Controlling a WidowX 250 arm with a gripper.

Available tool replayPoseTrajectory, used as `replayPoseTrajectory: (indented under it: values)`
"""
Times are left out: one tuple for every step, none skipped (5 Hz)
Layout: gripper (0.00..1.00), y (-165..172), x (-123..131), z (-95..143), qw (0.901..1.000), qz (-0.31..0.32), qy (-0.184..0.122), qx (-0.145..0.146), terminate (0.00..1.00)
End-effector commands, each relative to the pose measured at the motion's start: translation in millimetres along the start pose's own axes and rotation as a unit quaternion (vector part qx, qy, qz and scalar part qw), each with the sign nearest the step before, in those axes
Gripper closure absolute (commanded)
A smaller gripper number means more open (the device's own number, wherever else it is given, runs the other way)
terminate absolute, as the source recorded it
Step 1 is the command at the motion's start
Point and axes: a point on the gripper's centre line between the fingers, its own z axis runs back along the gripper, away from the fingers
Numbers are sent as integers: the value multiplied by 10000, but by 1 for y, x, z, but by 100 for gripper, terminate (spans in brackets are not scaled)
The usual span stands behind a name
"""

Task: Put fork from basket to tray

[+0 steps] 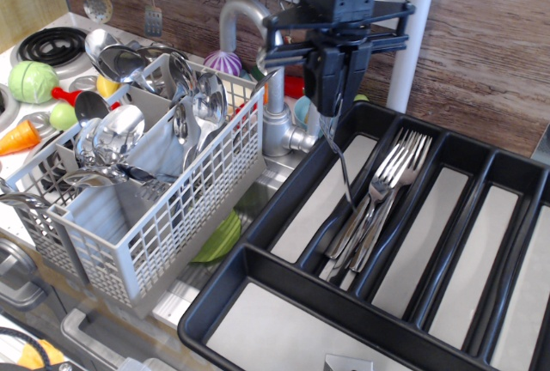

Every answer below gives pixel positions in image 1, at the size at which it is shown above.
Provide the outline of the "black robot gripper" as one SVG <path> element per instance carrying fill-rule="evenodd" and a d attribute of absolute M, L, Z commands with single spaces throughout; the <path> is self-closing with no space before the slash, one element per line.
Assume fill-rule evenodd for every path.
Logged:
<path fill-rule="evenodd" d="M 299 0 L 263 20 L 266 39 L 260 66 L 303 65 L 304 92 L 325 117 L 335 117 L 343 78 L 343 101 L 358 93 L 371 53 L 406 49 L 409 2 Z"/>

